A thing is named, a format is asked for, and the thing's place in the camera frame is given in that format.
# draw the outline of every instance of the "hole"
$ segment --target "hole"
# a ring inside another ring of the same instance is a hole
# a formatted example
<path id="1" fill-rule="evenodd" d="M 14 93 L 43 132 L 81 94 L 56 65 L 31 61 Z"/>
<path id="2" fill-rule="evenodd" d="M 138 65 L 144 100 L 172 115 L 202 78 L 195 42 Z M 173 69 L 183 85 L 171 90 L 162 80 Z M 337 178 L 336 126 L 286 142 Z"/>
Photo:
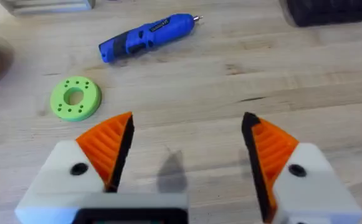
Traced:
<path id="1" fill-rule="evenodd" d="M 71 175 L 81 175 L 84 174 L 88 170 L 88 165 L 83 162 L 79 162 L 70 169 Z"/>
<path id="2" fill-rule="evenodd" d="M 307 175 L 304 167 L 298 164 L 292 164 L 288 167 L 288 171 L 296 177 L 305 177 Z"/>
<path id="3" fill-rule="evenodd" d="M 78 87 L 69 88 L 64 93 L 64 101 L 68 105 L 76 105 L 79 104 L 83 99 L 83 91 Z"/>

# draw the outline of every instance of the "green ring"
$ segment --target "green ring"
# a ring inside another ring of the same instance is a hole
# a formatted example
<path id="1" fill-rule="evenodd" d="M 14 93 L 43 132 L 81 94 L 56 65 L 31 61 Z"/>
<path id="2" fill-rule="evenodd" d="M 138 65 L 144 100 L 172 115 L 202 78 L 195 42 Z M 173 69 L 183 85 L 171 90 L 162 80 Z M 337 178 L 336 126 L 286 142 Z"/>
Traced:
<path id="1" fill-rule="evenodd" d="M 82 91 L 83 98 L 76 105 L 70 105 L 70 95 L 75 91 Z M 101 99 L 99 87 L 89 78 L 69 77 L 54 88 L 50 96 L 50 108 L 66 121 L 82 121 L 94 114 Z"/>

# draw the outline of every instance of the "blue rotary tool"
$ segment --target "blue rotary tool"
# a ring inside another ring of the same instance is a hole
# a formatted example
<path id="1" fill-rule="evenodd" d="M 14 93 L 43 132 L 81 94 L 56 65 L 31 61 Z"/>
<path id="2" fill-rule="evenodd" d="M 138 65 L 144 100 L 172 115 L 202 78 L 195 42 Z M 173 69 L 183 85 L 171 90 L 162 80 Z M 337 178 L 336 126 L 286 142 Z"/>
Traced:
<path id="1" fill-rule="evenodd" d="M 100 44 L 100 54 L 103 61 L 109 63 L 118 57 L 133 55 L 143 49 L 149 50 L 189 34 L 194 23 L 201 18 L 202 16 L 190 14 L 174 14 L 142 25 Z"/>

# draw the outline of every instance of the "ribbed texture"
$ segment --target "ribbed texture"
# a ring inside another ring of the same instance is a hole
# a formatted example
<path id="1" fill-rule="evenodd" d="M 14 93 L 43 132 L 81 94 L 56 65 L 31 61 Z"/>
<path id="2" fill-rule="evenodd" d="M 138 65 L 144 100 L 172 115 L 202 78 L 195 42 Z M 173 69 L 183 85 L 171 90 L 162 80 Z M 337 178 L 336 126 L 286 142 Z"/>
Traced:
<path id="1" fill-rule="evenodd" d="M 105 185 L 110 184 L 125 126 L 131 116 L 128 112 L 112 117 L 76 139 Z"/>
<path id="2" fill-rule="evenodd" d="M 296 148 L 298 141 L 263 119 L 260 119 L 260 124 L 252 127 L 252 132 L 269 201 L 271 207 L 275 209 L 276 201 L 272 187 Z"/>

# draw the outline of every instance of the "black edge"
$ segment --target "black edge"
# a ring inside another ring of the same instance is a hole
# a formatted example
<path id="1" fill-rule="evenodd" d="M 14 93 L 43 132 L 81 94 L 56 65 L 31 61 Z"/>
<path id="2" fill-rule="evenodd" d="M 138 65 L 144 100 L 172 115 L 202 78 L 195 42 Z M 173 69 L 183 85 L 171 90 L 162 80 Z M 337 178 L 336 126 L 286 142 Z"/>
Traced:
<path id="1" fill-rule="evenodd" d="M 118 186 L 120 185 L 120 179 L 123 173 L 125 160 L 131 148 L 134 131 L 135 127 L 133 125 L 133 117 L 131 116 L 125 126 L 123 139 L 120 145 L 120 151 L 118 152 L 116 165 L 114 166 L 112 178 L 110 180 L 110 186 L 106 189 L 106 192 L 117 192 Z"/>
<path id="2" fill-rule="evenodd" d="M 271 211 L 268 192 L 265 187 L 264 177 L 262 175 L 261 166 L 257 154 L 257 148 L 255 147 L 254 137 L 252 133 L 252 127 L 256 124 L 260 124 L 260 119 L 255 114 L 249 112 L 244 113 L 242 122 L 242 134 L 245 145 L 247 146 L 250 155 L 250 164 L 253 172 L 255 191 L 257 192 L 257 198 L 260 204 L 262 221 L 265 222 L 270 218 Z"/>

